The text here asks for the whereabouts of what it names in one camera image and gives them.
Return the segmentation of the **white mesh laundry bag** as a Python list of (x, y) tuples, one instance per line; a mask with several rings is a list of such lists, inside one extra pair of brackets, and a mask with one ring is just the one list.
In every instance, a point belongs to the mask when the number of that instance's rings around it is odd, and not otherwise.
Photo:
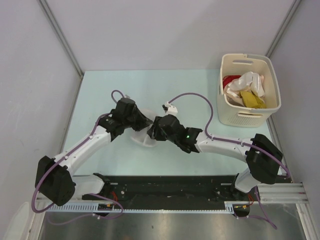
[(151, 128), (157, 114), (149, 109), (143, 108), (140, 110), (142, 114), (150, 119), (152, 121), (151, 125), (140, 130), (140, 131), (133, 131), (130, 138), (132, 141), (135, 143), (139, 144), (140, 146), (143, 147), (148, 147), (148, 148), (153, 148), (155, 147), (158, 143), (156, 140), (151, 139), (151, 137), (147, 134), (147, 131)]

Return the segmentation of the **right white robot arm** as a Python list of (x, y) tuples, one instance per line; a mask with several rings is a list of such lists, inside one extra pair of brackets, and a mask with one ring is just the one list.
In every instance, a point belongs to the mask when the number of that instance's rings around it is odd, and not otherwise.
[(173, 115), (157, 116), (147, 131), (156, 141), (170, 141), (186, 153), (214, 153), (247, 164), (247, 169), (236, 175), (230, 188), (231, 196), (242, 201), (259, 184), (276, 182), (282, 152), (263, 134), (253, 138), (222, 138), (207, 136), (200, 128), (184, 127)]

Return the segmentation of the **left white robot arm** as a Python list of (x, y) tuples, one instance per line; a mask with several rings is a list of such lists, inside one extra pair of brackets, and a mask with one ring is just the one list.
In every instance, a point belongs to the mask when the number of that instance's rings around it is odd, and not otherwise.
[(94, 194), (100, 200), (107, 199), (111, 188), (104, 177), (92, 174), (75, 181), (74, 174), (93, 154), (126, 129), (144, 133), (155, 117), (155, 112), (139, 109), (132, 99), (121, 98), (110, 113), (98, 117), (92, 131), (75, 146), (53, 158), (44, 156), (39, 160), (32, 198), (35, 200), (41, 193), (57, 206), (66, 204), (73, 196)]

